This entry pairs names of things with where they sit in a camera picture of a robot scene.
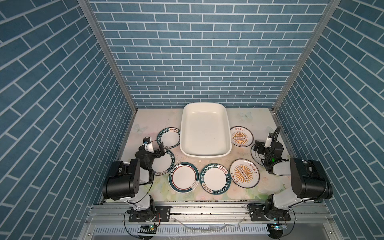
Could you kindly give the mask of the orange sunburst plate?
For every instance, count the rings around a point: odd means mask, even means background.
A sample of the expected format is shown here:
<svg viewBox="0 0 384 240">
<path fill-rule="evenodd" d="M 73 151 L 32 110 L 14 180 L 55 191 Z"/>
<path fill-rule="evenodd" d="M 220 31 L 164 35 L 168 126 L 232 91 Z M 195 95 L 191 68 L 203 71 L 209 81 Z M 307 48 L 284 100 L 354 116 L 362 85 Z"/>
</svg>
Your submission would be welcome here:
<svg viewBox="0 0 384 240">
<path fill-rule="evenodd" d="M 249 147 L 254 142 L 254 136 L 245 127 L 235 126 L 230 129 L 231 142 L 237 147 Z"/>
<path fill-rule="evenodd" d="M 257 166 L 246 159 L 237 159 L 230 166 L 233 182 L 241 188 L 254 188 L 260 181 L 260 171 Z"/>
</svg>

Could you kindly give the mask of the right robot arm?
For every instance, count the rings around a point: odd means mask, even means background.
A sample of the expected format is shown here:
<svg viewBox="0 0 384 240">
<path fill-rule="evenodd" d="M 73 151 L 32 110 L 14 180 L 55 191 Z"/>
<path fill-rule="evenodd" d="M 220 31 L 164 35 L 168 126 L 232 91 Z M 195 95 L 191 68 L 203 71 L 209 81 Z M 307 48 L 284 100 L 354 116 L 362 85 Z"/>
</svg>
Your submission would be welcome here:
<svg viewBox="0 0 384 240">
<path fill-rule="evenodd" d="M 310 201 L 330 199 L 333 188 L 319 161 L 282 159 L 284 147 L 278 141 L 255 141 L 251 154 L 264 156 L 260 165 L 275 176 L 290 177 L 291 186 L 267 197 L 264 204 L 248 205 L 252 221 L 290 220 L 293 207 Z"/>
</svg>

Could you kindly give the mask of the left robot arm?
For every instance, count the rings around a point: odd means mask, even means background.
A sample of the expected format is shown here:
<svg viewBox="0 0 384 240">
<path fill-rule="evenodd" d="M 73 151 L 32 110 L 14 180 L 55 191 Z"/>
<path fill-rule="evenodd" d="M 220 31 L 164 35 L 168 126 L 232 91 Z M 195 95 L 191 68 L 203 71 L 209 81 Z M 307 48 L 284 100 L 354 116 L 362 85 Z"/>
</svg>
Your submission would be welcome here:
<svg viewBox="0 0 384 240">
<path fill-rule="evenodd" d="M 135 158 L 125 164 L 112 162 L 103 183 L 103 197 L 114 201 L 123 201 L 130 205 L 131 214 L 138 218 L 152 217 L 157 214 L 153 198 L 149 192 L 140 189 L 154 183 L 153 163 L 165 155 L 164 143 L 154 149 L 149 137 L 143 139 L 143 145 L 135 153 Z"/>
</svg>

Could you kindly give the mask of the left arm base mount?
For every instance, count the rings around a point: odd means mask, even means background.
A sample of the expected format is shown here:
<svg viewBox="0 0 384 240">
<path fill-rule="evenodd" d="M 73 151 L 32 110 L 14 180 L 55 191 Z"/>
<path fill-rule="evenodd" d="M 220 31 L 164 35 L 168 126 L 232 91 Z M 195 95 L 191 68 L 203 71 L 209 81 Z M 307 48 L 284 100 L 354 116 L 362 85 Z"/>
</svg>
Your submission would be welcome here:
<svg viewBox="0 0 384 240">
<path fill-rule="evenodd" d="M 146 210 L 129 210 L 130 223 L 160 222 L 167 223 L 170 220 L 170 206 L 154 206 Z"/>
</svg>

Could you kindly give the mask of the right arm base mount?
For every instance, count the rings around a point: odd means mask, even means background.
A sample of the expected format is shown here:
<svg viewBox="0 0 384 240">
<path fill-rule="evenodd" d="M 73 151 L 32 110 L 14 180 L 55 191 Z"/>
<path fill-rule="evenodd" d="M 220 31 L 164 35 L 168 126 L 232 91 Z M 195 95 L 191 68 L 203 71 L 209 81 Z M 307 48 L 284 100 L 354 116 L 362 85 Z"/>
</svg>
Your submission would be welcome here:
<svg viewBox="0 0 384 240">
<path fill-rule="evenodd" d="M 276 222 L 277 220 L 288 222 L 291 220 L 288 210 L 281 210 L 262 204 L 248 204 L 246 208 L 249 211 L 252 222 Z"/>
</svg>

